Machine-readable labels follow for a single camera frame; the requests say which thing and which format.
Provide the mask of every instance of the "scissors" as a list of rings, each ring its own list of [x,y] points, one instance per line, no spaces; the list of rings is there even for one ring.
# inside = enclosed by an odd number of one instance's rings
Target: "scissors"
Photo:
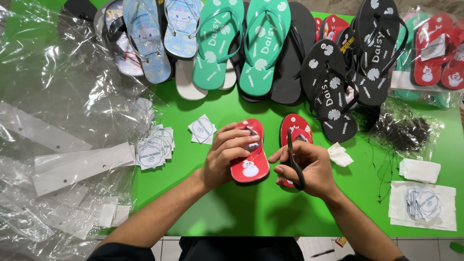
[[[295,186],[295,189],[297,190],[303,190],[304,189],[304,175],[303,172],[301,171],[300,166],[298,163],[295,162],[295,159],[293,158],[293,143],[291,140],[291,130],[288,129],[287,131],[287,141],[288,141],[288,148],[289,148],[289,159],[290,159],[290,167],[292,167],[293,170],[295,170],[296,174],[298,175],[298,179],[300,180],[300,185],[293,183]]]

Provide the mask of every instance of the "green table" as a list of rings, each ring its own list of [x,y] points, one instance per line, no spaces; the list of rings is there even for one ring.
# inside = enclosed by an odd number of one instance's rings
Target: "green table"
[[[97,7],[105,1],[92,0]],[[58,3],[52,0],[41,2],[53,10],[59,10],[64,0],[59,0]],[[12,11],[21,11],[15,10],[15,6],[13,1]],[[324,13],[314,15],[322,19],[328,16]],[[352,19],[348,16],[342,17],[348,22]],[[10,24],[6,31],[15,29],[13,25],[12,28],[9,27]],[[187,101],[178,95],[174,81],[158,85],[156,94],[169,105],[161,122],[164,126],[174,129],[177,146],[172,160],[165,166],[145,171],[137,168],[133,187],[133,199],[136,201],[137,209],[202,166],[210,146],[190,142],[191,133],[187,126],[203,114],[206,114],[218,128],[233,121],[259,119],[266,133],[264,150],[267,156],[278,149],[279,126],[288,113],[297,113],[308,120],[313,129],[315,144],[325,148],[331,145],[322,134],[320,123],[308,114],[304,105],[288,107],[270,100],[250,104],[239,96],[236,87],[228,91],[210,91],[206,98],[200,101]],[[378,203],[381,181],[377,174],[383,175],[387,172],[387,177],[390,173],[388,161],[385,161],[387,151],[380,146],[372,148],[360,137],[354,137],[342,144],[354,163],[346,168],[334,165],[335,181],[389,236],[464,237],[464,178],[459,173],[464,169],[464,153],[460,151],[464,148],[464,138],[459,110],[439,111],[421,105],[414,107],[420,113],[431,115],[445,123],[445,129],[435,147],[433,162],[442,165],[437,184],[457,189],[458,232],[390,225],[388,196],[381,204]],[[322,200],[296,190],[282,189],[275,184],[276,176],[271,172],[270,177],[257,186],[238,187],[229,183],[217,188],[194,204],[168,231],[168,235],[342,235]],[[393,168],[393,180],[402,180],[396,167]],[[389,187],[388,183],[383,184],[380,194],[387,195]]]

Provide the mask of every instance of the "hand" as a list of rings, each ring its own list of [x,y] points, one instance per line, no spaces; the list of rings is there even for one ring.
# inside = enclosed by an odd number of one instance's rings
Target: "hand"
[[[295,162],[303,171],[306,193],[325,200],[331,194],[340,191],[335,184],[329,153],[325,148],[297,140],[293,143],[293,153]],[[288,146],[284,146],[269,157],[268,161],[276,163],[280,160],[283,163],[288,159]],[[285,179],[300,185],[298,175],[291,167],[280,164],[274,167],[274,171],[278,174],[277,185],[282,185]]]
[[[209,189],[214,189],[232,180],[229,162],[238,157],[248,157],[250,152],[243,147],[259,141],[259,136],[250,136],[249,130],[237,129],[237,124],[224,126],[216,133],[200,177]]]

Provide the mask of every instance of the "plastic bag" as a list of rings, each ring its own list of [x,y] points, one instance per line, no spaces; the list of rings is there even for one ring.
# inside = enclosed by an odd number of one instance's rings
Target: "plastic bag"
[[[403,158],[431,161],[445,127],[443,122],[420,115],[394,98],[387,98],[381,106],[359,105],[353,112],[362,134]]]
[[[92,24],[35,1],[15,4],[22,13],[0,10],[8,19],[0,41],[0,253],[83,260],[101,228],[133,208],[133,145],[166,105],[120,74]]]
[[[422,7],[401,16],[408,29],[408,41],[392,73],[393,91],[389,95],[441,109],[456,108],[464,88],[458,79],[459,74],[464,77],[458,64],[464,56],[464,44],[460,45],[464,20]],[[405,32],[401,27],[398,39],[403,39]]]

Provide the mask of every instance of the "pen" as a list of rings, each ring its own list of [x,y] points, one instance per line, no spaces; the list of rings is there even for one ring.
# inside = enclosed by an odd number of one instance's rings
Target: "pen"
[[[325,251],[325,252],[323,252],[323,253],[315,254],[314,256],[311,256],[311,257],[318,257],[318,256],[320,256],[320,255],[328,254],[328,253],[332,253],[332,252],[335,252],[335,249],[327,250],[327,251]]]

